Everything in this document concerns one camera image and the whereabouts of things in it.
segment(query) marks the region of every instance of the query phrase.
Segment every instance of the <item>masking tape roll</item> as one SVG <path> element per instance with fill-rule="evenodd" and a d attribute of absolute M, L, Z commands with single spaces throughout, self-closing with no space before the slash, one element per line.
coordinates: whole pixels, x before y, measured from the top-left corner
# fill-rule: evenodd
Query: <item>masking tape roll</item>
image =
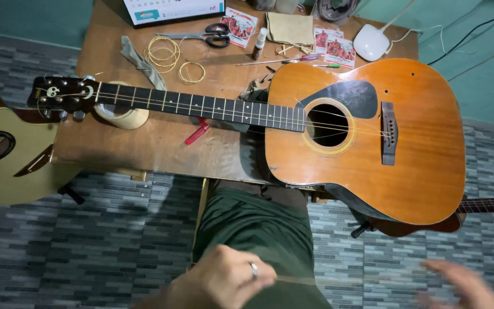
<path fill-rule="evenodd" d="M 124 81 L 110 81 L 109 83 L 131 86 L 131 84 Z M 147 109 L 128 109 L 112 104 L 96 104 L 94 110 L 100 117 L 107 120 L 109 123 L 125 130 L 137 129 L 146 122 L 148 115 L 150 114 L 150 111 Z"/>

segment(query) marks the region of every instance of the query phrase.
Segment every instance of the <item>teal wall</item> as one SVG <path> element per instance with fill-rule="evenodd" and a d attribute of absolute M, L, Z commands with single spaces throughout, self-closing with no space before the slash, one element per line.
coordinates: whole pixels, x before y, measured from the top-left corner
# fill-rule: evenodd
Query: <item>teal wall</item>
<path fill-rule="evenodd" d="M 93 0 L 0 0 L 0 35 L 81 48 Z"/>
<path fill-rule="evenodd" d="M 408 2 L 362 0 L 355 14 L 388 22 Z M 0 34 L 80 48 L 92 4 L 93 0 L 0 0 Z M 493 17 L 494 0 L 416 0 L 395 24 L 411 29 L 442 24 L 448 49 Z M 452 53 L 432 67 L 449 81 L 464 118 L 494 123 L 494 22 L 473 32 L 458 49 L 474 54 Z M 419 35 L 420 61 L 429 63 L 442 54 L 439 28 Z"/>
<path fill-rule="evenodd" d="M 362 0 L 355 15 L 387 23 L 408 0 Z M 410 29 L 443 25 L 448 51 L 470 30 L 494 18 L 494 0 L 416 0 L 394 24 Z M 463 118 L 494 123 L 494 22 L 478 28 L 457 50 L 432 65 L 449 81 Z M 419 35 L 419 60 L 429 63 L 443 55 L 440 29 Z"/>

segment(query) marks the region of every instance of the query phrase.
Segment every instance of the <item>screwdriver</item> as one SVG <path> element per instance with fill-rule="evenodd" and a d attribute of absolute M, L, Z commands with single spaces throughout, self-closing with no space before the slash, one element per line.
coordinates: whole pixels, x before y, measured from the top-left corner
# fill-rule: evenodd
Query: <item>screwdriver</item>
<path fill-rule="evenodd" d="M 251 64 L 263 64 L 263 63 L 282 62 L 282 61 L 291 61 L 291 60 L 299 60 L 299 61 L 316 60 L 316 59 L 319 59 L 319 57 L 321 57 L 321 54 L 308 54 L 308 55 L 304 55 L 302 57 L 292 58 L 292 59 L 285 59 L 285 60 L 272 60 L 272 61 L 264 61 L 264 62 L 240 63 L 240 64 L 236 64 L 236 67 L 238 67 L 238 66 L 249 66 Z"/>
<path fill-rule="evenodd" d="M 339 64 L 314 64 L 312 67 L 339 68 Z"/>

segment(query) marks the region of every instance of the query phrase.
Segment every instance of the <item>tiled floor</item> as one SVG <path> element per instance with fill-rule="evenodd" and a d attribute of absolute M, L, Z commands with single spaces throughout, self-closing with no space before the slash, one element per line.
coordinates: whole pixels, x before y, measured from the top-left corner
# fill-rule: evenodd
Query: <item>tiled floor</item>
<path fill-rule="evenodd" d="M 75 51 L 12 42 L 0 39 L 0 95 L 10 104 L 24 104 L 35 76 L 74 70 Z M 465 191 L 494 197 L 494 140 L 465 137 Z M 0 208 L 0 308 L 121 308 L 159 289 L 188 265 L 201 183 L 166 174 L 146 183 L 81 174 L 73 181 L 87 200 L 81 206 L 54 195 Z M 352 239 L 354 219 L 341 202 L 311 203 L 308 210 L 316 278 L 343 282 L 320 287 L 335 308 L 414 308 L 416 291 L 451 297 L 438 277 L 418 268 L 426 258 L 468 265 L 494 286 L 494 214 L 470 214 L 454 234 Z"/>

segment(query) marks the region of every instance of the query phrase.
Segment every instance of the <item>guitar headstock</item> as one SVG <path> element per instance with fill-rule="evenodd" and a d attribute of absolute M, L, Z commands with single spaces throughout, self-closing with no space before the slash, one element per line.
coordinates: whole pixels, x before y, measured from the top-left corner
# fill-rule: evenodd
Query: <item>guitar headstock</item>
<path fill-rule="evenodd" d="M 37 109 L 87 113 L 93 109 L 98 87 L 98 82 L 86 78 L 38 77 L 27 104 Z"/>

